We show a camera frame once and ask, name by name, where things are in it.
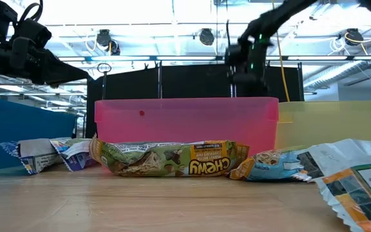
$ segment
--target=blue panel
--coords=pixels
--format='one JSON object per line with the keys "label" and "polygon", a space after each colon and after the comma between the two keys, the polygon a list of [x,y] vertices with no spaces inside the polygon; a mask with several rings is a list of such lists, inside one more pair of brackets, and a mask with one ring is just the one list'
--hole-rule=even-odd
{"label": "blue panel", "polygon": [[[0,99],[0,142],[71,137],[75,116]],[[0,147],[0,168],[21,165]]]}

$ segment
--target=black partition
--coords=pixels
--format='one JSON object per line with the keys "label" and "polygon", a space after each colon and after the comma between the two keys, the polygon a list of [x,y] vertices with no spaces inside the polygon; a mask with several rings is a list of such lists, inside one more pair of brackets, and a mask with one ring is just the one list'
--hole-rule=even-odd
{"label": "black partition", "polygon": [[[102,99],[104,78],[88,81],[86,137],[97,131],[94,122],[95,101]],[[158,69],[118,73],[107,76],[105,99],[156,99],[158,98]]]}
{"label": "black partition", "polygon": [[[284,68],[287,91],[290,101],[304,101],[303,75],[301,66]],[[280,102],[287,102],[281,67],[268,67],[265,71],[269,96],[276,97]]]}
{"label": "black partition", "polygon": [[163,66],[162,98],[231,97],[224,64]]}
{"label": "black partition", "polygon": [[[231,97],[224,64],[163,66],[148,70],[108,75],[105,99],[157,99]],[[301,66],[285,68],[285,77],[291,101],[304,101]],[[280,67],[268,67],[265,78],[269,96],[285,102],[286,96]],[[88,81],[86,137],[97,131],[94,122],[95,101],[102,99],[103,78]],[[237,86],[236,96],[247,96],[249,89]]]}

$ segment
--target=packaging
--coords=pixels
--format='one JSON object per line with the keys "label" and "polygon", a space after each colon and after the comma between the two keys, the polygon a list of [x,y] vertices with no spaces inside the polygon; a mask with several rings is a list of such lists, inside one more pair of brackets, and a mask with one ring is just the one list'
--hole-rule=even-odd
{"label": "packaging", "polygon": [[110,144],[93,138],[90,155],[124,177],[216,177],[247,158],[249,147],[232,141]]}
{"label": "packaging", "polygon": [[40,173],[44,168],[61,162],[49,139],[2,142],[0,146],[10,155],[17,157],[30,175]]}
{"label": "packaging", "polygon": [[312,181],[350,230],[371,231],[371,141],[347,139],[300,151],[319,166]]}
{"label": "packaging", "polygon": [[97,163],[90,157],[90,141],[91,139],[50,139],[70,171],[79,171]]}
{"label": "packaging", "polygon": [[270,150],[261,152],[243,161],[238,168],[232,170],[229,177],[233,180],[259,181],[279,179],[299,179],[308,181],[312,177],[309,172],[316,171],[306,154],[297,150],[304,147],[298,146],[286,150]]}

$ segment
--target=wooden tabletop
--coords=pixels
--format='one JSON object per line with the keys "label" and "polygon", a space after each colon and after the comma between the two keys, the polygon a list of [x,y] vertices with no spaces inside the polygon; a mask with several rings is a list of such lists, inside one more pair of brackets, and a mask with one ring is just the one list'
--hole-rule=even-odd
{"label": "wooden tabletop", "polygon": [[315,184],[0,171],[0,231],[349,231]]}

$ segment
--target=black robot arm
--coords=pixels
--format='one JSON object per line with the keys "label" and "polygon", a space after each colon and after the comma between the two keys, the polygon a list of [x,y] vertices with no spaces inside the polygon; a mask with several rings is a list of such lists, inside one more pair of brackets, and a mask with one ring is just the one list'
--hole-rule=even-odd
{"label": "black robot arm", "polygon": [[[38,11],[25,19],[35,6],[39,7]],[[50,86],[90,78],[87,72],[61,62],[44,48],[52,35],[45,26],[37,22],[42,11],[43,1],[40,0],[40,4],[31,4],[18,21],[17,12],[0,1],[0,74]],[[10,23],[15,33],[6,41]]]}
{"label": "black robot arm", "polygon": [[[233,83],[265,86],[264,67],[267,48],[272,45],[270,43],[270,37],[293,15],[306,9],[316,1],[286,0],[279,7],[265,12],[259,18],[251,21],[238,39],[238,44],[230,45],[225,52],[226,64],[244,66],[244,68],[240,68],[244,72],[234,75]],[[361,6],[371,11],[371,0],[360,0],[359,2]],[[254,38],[254,42],[249,41],[250,37]],[[267,90],[255,95],[261,96],[266,94]]]}

